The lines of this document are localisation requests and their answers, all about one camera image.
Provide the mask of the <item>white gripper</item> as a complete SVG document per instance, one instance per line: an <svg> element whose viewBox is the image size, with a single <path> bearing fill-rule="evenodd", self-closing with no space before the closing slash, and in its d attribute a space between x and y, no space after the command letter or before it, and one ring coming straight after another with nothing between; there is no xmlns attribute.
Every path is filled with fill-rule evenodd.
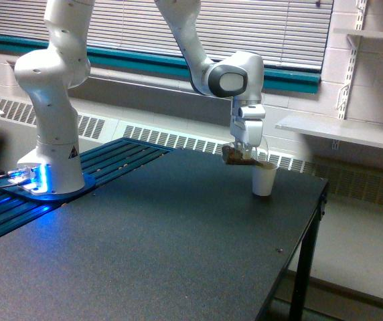
<svg viewBox="0 0 383 321"><path fill-rule="evenodd" d="M265 116L266 111L260 100L232 100L230 133L235 140L235 156L248 158L249 147L260 146Z"/></svg>

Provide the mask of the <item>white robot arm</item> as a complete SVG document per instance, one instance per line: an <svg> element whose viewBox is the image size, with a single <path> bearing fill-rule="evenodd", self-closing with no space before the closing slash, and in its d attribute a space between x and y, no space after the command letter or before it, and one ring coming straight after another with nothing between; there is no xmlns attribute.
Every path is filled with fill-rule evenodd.
<svg viewBox="0 0 383 321"><path fill-rule="evenodd" d="M230 132L234 142L223 150L225 163L251 165L262 142L264 62L260 55L238 51L215 62L208 57L196 30L199 1L157 1L185 58L194 90L205 96L231 100ZM65 195L83 189L79 157L78 114L68 95L90 74L87 35L93 1L48 1L44 23L49 45L21 56L14 74L35 111L36 147L19 159L20 168L35 168L34 195Z"/></svg>

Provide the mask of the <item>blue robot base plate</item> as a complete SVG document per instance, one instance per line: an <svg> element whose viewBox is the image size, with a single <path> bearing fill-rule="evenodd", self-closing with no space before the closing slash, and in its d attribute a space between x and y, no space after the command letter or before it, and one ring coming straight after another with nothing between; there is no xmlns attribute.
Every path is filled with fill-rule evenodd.
<svg viewBox="0 0 383 321"><path fill-rule="evenodd" d="M94 178L90 175L84 175L84 186L81 189L71 193L59 194L55 190L49 189L48 181L42 184L37 183L34 174L0 178L0 190L13 196L40 203L65 203L86 194L95 185L96 181Z"/></svg>

